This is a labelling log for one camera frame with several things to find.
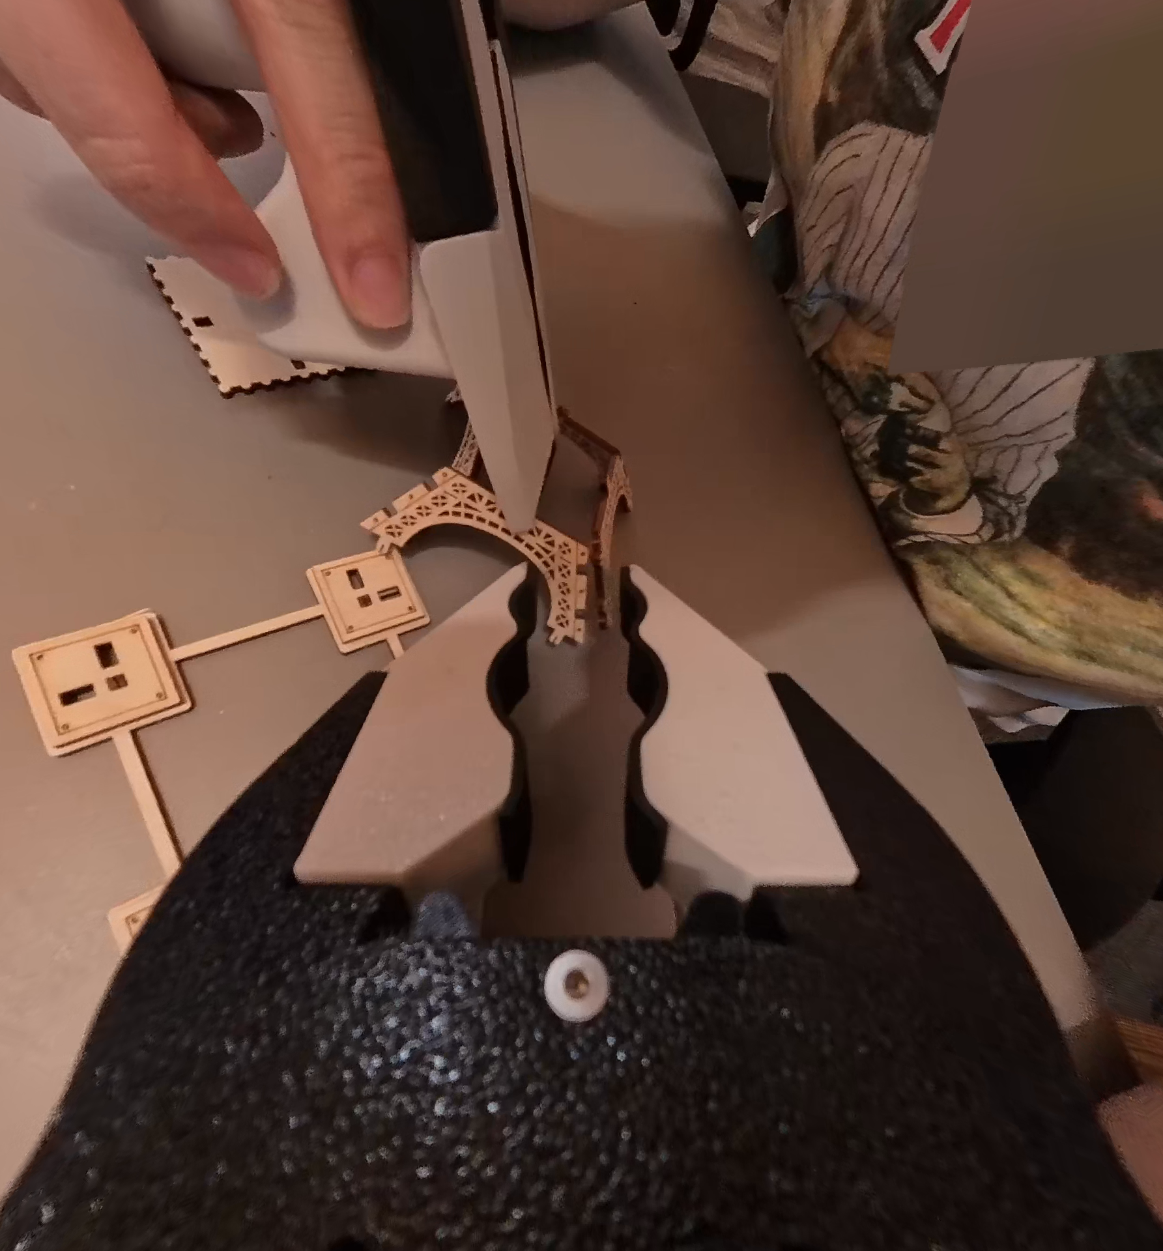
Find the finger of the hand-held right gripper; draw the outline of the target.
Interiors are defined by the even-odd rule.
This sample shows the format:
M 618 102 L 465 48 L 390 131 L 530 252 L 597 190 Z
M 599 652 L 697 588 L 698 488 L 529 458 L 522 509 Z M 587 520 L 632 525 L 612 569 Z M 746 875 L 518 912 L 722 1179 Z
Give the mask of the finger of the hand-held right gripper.
M 506 524 L 532 527 L 545 481 L 545 339 L 524 154 L 505 56 L 470 43 L 490 158 L 490 229 L 419 248 L 433 320 Z
M 505 129 L 508 135 L 508 148 L 509 148 L 509 178 L 510 178 L 510 192 L 513 198 L 513 209 L 516 213 L 516 232 L 520 241 L 520 248 L 524 259 L 524 268 L 526 273 L 526 289 L 528 299 L 530 304 L 530 311 L 534 323 L 536 339 L 537 339 L 537 351 L 540 358 L 540 366 L 544 379 L 545 389 L 545 403 L 546 403 L 546 415 L 551 422 L 551 431 L 556 434 L 556 397 L 555 397 L 555 385 L 553 385 L 553 371 L 551 362 L 551 350 L 548 343 L 548 331 L 545 326 L 545 315 L 541 306 L 541 284 L 540 284 L 540 267 L 537 259 L 536 240 L 532 224 L 532 210 L 530 210 L 530 197 L 526 180 L 526 165 L 525 165 L 525 153 L 521 135 L 520 117 L 514 97 L 514 90 L 510 78 L 510 64 L 508 60 L 508 54 L 502 52 L 502 115 L 505 121 Z

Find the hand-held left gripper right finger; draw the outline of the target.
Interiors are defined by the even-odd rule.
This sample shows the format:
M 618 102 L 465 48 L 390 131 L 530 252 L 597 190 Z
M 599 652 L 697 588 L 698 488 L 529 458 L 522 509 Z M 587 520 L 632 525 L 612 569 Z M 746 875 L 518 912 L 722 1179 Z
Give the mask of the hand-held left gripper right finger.
M 852 887 L 855 857 L 769 671 L 638 565 L 620 571 L 620 632 L 642 715 L 623 801 L 639 886 L 671 899 Z

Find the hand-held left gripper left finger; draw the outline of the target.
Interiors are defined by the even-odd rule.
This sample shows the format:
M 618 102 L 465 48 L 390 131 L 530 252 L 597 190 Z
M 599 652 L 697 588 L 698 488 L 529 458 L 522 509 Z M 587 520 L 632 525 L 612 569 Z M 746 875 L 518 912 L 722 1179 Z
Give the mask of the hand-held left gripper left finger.
M 520 564 L 391 663 L 295 861 L 308 886 L 434 892 L 480 915 L 518 882 L 530 833 L 510 711 L 528 687 L 532 565 Z

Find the wooden lattice arch base assembly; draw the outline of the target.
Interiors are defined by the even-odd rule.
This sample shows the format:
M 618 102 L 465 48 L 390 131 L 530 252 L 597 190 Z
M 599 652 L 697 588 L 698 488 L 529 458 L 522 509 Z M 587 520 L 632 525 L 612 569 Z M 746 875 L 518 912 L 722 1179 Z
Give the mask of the wooden lattice arch base assembly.
M 471 481 L 484 484 L 482 456 L 457 387 L 451 387 L 445 397 L 442 414 L 465 421 L 462 438 L 451 458 L 451 469 Z M 632 509 L 631 481 L 619 448 L 579 423 L 563 406 L 557 407 L 556 417 L 557 444 L 569 442 L 581 450 L 595 464 L 599 476 L 600 494 L 589 541 L 589 584 L 596 624 L 599 630 L 605 631 L 615 612 L 613 594 L 608 587 L 613 568 L 613 535 L 619 513 Z

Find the grey desk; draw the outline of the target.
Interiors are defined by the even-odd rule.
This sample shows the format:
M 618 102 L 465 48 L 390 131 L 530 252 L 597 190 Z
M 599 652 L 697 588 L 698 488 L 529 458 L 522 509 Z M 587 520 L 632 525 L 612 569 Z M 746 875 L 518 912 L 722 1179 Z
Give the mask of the grey desk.
M 600 39 L 516 86 L 565 405 L 627 457 L 642 564 L 792 674 L 1001 900 L 1077 1054 L 1084 962 L 658 48 Z M 214 390 L 159 247 L 0 101 L 0 1196 L 161 882 L 112 746 L 49 758 L 11 648 L 153 610 L 191 643 L 296 611 L 305 569 L 449 461 L 437 385 Z

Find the person's right hand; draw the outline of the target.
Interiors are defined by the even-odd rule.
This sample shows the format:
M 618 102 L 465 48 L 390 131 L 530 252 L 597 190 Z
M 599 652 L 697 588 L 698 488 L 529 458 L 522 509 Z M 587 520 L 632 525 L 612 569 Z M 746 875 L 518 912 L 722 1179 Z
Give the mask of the person's right hand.
M 232 3 L 273 103 L 325 268 L 374 331 L 411 311 L 402 197 L 343 3 Z M 261 123 L 237 93 L 163 71 L 116 2 L 0 2 L 0 97 L 44 118 L 128 213 L 249 299 L 283 264 L 218 162 Z

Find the square slotted wooden plate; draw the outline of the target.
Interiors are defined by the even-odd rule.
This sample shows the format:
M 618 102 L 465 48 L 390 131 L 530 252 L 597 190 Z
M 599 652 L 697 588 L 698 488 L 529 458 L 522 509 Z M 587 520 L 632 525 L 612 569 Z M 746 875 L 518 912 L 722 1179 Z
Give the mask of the square slotted wooden plate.
M 252 331 L 234 295 L 193 260 L 146 259 L 146 265 L 224 398 L 358 373 L 270 351 Z

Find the person's printed shirt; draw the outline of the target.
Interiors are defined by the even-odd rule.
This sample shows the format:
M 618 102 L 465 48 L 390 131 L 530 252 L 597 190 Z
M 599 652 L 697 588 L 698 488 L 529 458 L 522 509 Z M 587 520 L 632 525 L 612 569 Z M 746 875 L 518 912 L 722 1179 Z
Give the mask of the person's printed shirt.
M 952 659 L 1163 705 L 1163 348 L 889 364 L 971 3 L 682 3 L 768 103 L 753 243 L 875 521 Z

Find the wooden frame with square pads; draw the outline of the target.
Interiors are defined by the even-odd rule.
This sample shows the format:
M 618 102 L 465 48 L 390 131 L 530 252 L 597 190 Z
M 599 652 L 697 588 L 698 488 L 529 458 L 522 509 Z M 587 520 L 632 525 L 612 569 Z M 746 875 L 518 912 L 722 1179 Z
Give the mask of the wooden frame with square pads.
M 252 777 L 443 618 L 402 555 L 366 547 L 123 559 L 57 588 L 0 683 L 0 890 L 27 938 L 108 934 L 118 959 Z

